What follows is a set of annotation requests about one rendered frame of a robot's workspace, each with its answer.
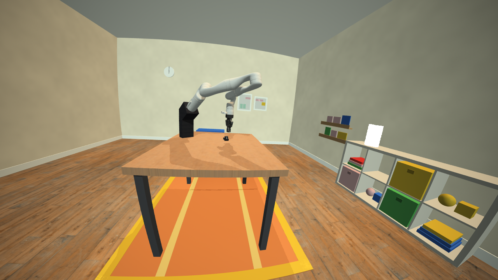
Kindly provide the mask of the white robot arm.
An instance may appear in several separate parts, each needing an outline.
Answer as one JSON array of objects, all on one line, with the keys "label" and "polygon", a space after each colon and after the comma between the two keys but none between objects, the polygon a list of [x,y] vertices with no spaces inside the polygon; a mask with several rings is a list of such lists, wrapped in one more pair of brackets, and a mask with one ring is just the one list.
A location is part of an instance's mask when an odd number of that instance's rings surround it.
[{"label": "white robot arm", "polygon": [[[240,86],[244,82],[250,81],[250,85],[248,87]],[[228,91],[225,94],[225,98],[230,100],[229,103],[226,103],[226,111],[222,111],[222,114],[233,115],[234,114],[234,103],[236,97],[240,96],[243,93],[246,93],[251,90],[256,90],[261,87],[263,84],[261,75],[258,72],[243,75],[240,77],[227,79],[215,86],[211,86],[209,83],[203,83],[197,93],[193,98],[189,101],[187,108],[188,110],[194,112],[201,105],[201,103],[206,99],[206,97],[210,97],[212,95],[223,93]]]}]

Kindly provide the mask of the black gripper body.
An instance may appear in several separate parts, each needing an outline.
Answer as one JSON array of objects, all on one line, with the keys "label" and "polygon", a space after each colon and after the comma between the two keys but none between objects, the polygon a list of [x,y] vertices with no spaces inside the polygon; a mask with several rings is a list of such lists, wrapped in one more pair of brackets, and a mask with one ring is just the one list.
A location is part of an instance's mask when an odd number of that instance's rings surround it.
[{"label": "black gripper body", "polygon": [[232,118],[233,118],[233,115],[228,115],[228,114],[226,114],[226,119],[228,119],[228,120],[229,120],[229,124],[230,124],[230,122],[231,122]]}]

